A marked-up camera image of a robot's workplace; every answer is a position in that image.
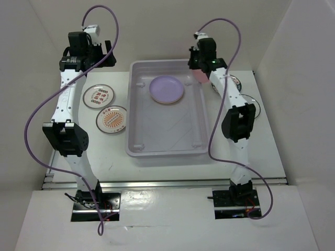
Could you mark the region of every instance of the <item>sunburst pattern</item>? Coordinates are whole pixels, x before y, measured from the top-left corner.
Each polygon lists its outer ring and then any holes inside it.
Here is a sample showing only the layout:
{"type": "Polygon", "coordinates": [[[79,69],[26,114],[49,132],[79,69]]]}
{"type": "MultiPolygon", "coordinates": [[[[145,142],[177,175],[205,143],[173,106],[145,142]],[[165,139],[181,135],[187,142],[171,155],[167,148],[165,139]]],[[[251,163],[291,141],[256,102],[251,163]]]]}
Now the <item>sunburst pattern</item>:
{"type": "Polygon", "coordinates": [[[104,125],[109,128],[116,128],[122,124],[124,117],[121,112],[111,111],[104,116],[104,125]]]}

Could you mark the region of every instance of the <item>wall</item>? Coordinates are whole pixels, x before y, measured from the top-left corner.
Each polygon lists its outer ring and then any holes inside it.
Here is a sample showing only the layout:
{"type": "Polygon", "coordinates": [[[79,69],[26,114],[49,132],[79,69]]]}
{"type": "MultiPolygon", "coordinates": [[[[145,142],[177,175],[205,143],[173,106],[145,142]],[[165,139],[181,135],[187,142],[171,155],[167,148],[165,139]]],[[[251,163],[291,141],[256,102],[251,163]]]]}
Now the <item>wall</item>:
{"type": "MultiPolygon", "coordinates": [[[[27,0],[0,3],[0,243],[14,250],[31,197],[40,189],[46,170],[24,146],[24,125],[34,108],[59,88],[59,54],[27,0]]],[[[30,127],[33,150],[48,161],[49,144],[41,123],[54,104],[43,109],[30,127]]]]}
{"type": "Polygon", "coordinates": [[[256,80],[321,251],[335,236],[335,1],[293,0],[256,80]]]}
{"type": "MultiPolygon", "coordinates": [[[[80,29],[86,10],[95,4],[112,8],[120,23],[114,71],[128,71],[135,60],[189,57],[193,33],[215,17],[234,20],[243,46],[233,70],[256,69],[291,0],[30,0],[59,52],[68,46],[67,33],[80,29]]],[[[105,10],[94,10],[87,24],[98,23],[103,39],[113,39],[115,25],[105,10]]],[[[237,35],[229,24],[206,28],[227,61],[236,49],[237,35]]]]}

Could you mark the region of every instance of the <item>plate with red text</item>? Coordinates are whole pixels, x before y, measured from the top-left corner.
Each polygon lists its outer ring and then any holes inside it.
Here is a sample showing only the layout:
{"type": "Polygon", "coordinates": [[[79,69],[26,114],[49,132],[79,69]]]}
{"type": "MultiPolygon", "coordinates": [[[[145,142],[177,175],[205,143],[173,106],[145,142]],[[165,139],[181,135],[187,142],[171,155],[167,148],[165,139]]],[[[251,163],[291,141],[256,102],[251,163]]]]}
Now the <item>plate with red text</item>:
{"type": "Polygon", "coordinates": [[[83,95],[84,104],[90,108],[103,108],[114,99],[114,90],[108,85],[94,85],[83,95]]]}
{"type": "Polygon", "coordinates": [[[109,106],[99,112],[96,126],[105,133],[117,133],[126,128],[127,111],[122,106],[109,106]]]}

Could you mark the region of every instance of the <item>purple plate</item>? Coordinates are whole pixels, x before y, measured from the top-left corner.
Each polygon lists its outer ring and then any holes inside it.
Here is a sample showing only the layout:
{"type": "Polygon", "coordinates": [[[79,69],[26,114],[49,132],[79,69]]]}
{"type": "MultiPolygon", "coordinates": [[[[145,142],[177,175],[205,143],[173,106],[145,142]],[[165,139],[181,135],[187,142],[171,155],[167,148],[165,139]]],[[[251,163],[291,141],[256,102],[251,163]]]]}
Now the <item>purple plate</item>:
{"type": "Polygon", "coordinates": [[[151,81],[149,91],[157,102],[169,104],[178,101],[183,96],[184,86],[175,77],[160,76],[151,81]]]}

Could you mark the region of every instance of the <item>white table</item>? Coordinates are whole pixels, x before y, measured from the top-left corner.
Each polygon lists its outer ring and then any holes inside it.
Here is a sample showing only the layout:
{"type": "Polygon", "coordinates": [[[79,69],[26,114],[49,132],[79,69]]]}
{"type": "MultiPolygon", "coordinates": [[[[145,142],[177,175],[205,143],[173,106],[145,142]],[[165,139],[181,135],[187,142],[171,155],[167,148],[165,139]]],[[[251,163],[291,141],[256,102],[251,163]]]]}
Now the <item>white table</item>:
{"type": "MultiPolygon", "coordinates": [[[[242,82],[242,93],[256,98],[262,112],[255,120],[250,137],[249,157],[251,167],[263,177],[285,178],[285,172],[267,119],[263,102],[252,71],[231,71],[242,82]]],[[[114,105],[126,107],[128,91],[128,72],[91,72],[83,88],[83,93],[95,84],[110,85],[116,94],[114,105]]],[[[204,85],[204,94],[208,112],[209,126],[212,130],[220,105],[220,96],[210,85],[204,85]]],[[[206,180],[229,179],[232,167],[217,163],[204,155],[198,158],[170,159],[168,166],[139,163],[125,152],[125,131],[118,134],[104,134],[97,127],[95,119],[99,110],[87,108],[82,100],[79,108],[80,126],[89,134],[90,144],[87,150],[93,173],[100,181],[155,181],[155,180],[206,180]]],[[[228,142],[217,130],[213,152],[215,156],[229,159],[228,142]]],[[[58,153],[52,160],[57,168],[69,170],[67,162],[58,153]]],[[[55,173],[53,182],[74,182],[74,177],[64,173],[55,173]]]]}
{"type": "MultiPolygon", "coordinates": [[[[265,212],[269,193],[256,188],[265,212]]],[[[97,222],[70,222],[72,202],[65,191],[35,191],[15,250],[317,251],[297,188],[272,190],[273,211],[257,221],[215,220],[207,199],[211,188],[123,190],[120,221],[106,222],[102,237],[97,222]]]]}

